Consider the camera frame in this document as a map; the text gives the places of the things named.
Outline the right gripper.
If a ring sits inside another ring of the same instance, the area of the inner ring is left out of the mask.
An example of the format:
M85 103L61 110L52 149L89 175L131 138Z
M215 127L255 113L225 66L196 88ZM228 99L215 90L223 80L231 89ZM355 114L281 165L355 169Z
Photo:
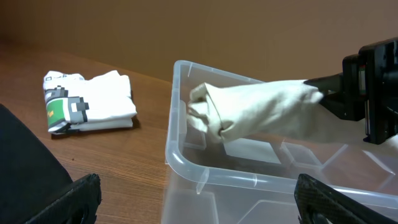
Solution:
M397 38L361 47L342 72L304 84L327 95L320 104L343 120L365 120L364 141L382 144L397 134Z

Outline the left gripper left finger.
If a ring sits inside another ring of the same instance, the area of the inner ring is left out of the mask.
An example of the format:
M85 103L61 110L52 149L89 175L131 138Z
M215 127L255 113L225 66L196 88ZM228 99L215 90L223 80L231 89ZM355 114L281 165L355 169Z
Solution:
M28 219L26 223L94 224L100 203L100 177L97 174L88 174L62 189L52 203Z

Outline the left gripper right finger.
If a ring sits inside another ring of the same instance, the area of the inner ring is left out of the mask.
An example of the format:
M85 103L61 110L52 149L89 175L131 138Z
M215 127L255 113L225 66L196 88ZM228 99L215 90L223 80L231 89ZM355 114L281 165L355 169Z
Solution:
M294 191L300 224L397 224L308 174L300 174Z

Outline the cream cloth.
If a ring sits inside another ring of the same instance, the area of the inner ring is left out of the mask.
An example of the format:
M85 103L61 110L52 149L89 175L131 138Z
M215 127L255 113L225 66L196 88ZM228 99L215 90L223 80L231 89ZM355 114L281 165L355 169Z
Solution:
M344 143L369 151L396 151L397 137L377 145L363 141L363 125L336 117L320 101L323 94L303 80L218 88L202 83L190 92L187 121L213 142L256 133L302 141Z

